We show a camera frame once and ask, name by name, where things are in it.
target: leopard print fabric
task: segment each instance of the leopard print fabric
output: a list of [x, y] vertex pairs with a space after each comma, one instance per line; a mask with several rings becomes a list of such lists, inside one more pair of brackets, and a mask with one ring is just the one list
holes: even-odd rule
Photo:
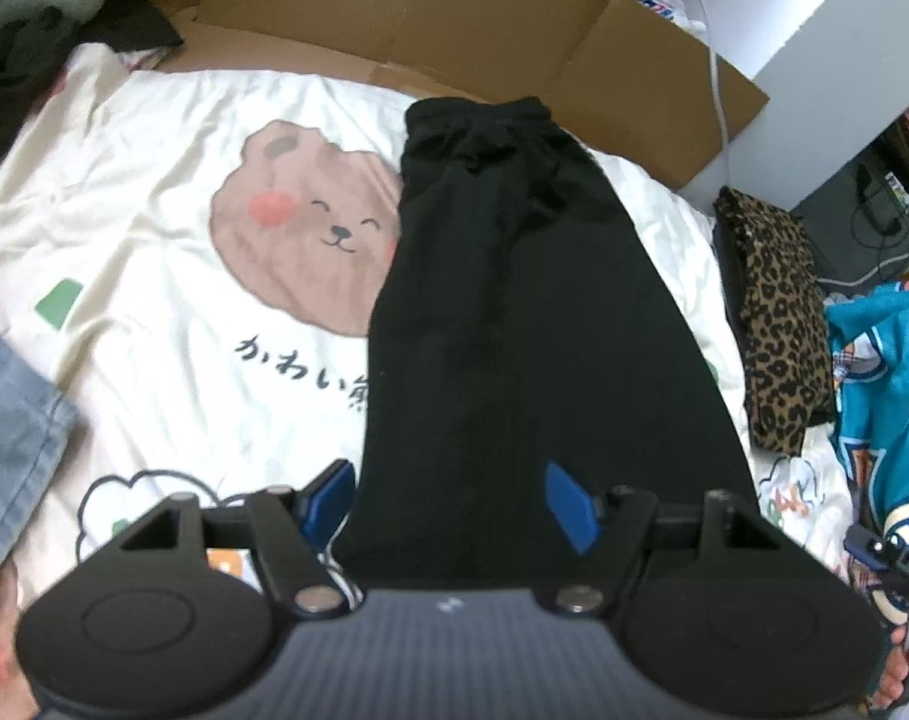
[[743, 269], [739, 319], [751, 440], [796, 457], [812, 416], [835, 408], [827, 322], [808, 235], [786, 211], [741, 191], [725, 188], [715, 208]]

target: bear print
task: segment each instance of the bear print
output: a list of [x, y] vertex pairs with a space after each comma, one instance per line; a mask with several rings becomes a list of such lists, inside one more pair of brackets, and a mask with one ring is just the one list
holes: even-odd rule
[[300, 322], [364, 337], [400, 237], [400, 179], [376, 154], [270, 122], [211, 199], [211, 240], [237, 281]]

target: hand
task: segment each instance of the hand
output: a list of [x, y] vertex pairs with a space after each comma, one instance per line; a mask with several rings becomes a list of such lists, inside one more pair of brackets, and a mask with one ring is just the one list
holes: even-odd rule
[[40, 709], [14, 655], [17, 608], [17, 569], [12, 560], [0, 568], [0, 720], [31, 720]]
[[904, 680], [909, 671], [909, 658], [904, 656], [901, 645], [904, 644], [904, 628], [899, 628], [891, 634], [894, 649], [887, 657], [884, 673], [878, 682], [878, 692], [872, 702], [879, 709], [887, 709], [898, 699], [904, 697]]

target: black sweatpants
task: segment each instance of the black sweatpants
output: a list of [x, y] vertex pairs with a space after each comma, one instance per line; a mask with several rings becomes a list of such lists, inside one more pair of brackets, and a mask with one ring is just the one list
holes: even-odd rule
[[591, 493], [753, 500], [685, 320], [610, 182], [547, 108], [424, 100], [407, 125], [364, 464], [334, 549], [350, 575], [563, 579], [575, 555], [545, 502], [552, 460]]

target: pink cheek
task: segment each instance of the pink cheek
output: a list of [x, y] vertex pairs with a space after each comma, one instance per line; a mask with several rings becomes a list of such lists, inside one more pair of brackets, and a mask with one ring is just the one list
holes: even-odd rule
[[284, 191], [269, 189], [248, 203], [248, 215], [262, 227], [277, 227], [294, 217], [298, 201]]

